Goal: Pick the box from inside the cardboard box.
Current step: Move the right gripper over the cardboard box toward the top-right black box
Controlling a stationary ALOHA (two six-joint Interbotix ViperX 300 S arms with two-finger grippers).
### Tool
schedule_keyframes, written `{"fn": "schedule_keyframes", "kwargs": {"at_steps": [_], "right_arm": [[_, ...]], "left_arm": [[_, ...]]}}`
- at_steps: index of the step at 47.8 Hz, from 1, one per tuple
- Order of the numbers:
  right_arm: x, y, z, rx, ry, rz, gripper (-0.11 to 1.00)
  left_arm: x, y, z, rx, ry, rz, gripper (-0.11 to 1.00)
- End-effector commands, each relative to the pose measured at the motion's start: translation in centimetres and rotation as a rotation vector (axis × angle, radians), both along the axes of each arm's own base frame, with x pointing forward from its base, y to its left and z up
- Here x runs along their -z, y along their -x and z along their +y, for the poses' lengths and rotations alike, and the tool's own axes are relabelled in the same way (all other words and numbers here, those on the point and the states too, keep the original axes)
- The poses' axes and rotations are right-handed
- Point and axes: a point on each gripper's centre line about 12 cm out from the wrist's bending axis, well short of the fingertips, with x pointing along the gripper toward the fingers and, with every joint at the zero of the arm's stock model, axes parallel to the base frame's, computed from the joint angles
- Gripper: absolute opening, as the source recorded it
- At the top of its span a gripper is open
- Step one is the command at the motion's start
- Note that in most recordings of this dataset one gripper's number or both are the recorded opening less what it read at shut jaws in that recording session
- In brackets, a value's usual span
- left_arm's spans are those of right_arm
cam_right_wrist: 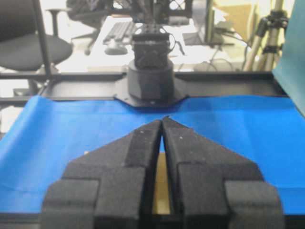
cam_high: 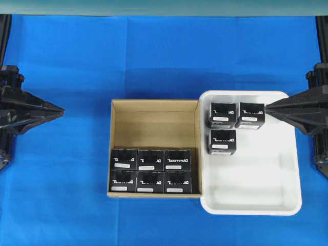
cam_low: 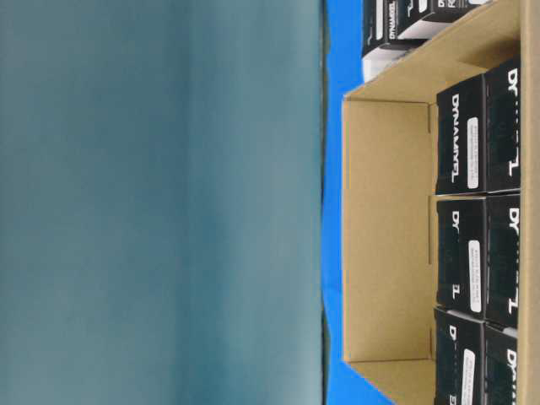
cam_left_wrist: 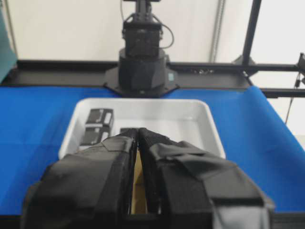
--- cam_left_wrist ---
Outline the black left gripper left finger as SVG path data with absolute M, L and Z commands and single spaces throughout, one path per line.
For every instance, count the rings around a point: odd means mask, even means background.
M 138 131 L 109 137 L 46 168 L 23 202 L 23 229 L 104 229 L 132 208 Z

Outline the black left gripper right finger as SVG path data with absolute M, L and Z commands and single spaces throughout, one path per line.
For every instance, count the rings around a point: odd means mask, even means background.
M 272 200 L 234 162 L 138 131 L 148 211 L 171 229 L 269 229 Z

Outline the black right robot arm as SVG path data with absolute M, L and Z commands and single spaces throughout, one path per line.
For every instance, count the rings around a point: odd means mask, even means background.
M 178 73 L 160 47 L 164 26 L 150 0 L 135 1 L 135 12 L 123 20 L 125 47 L 118 66 L 106 71 L 104 87 L 130 98 L 159 98 L 179 88 Z

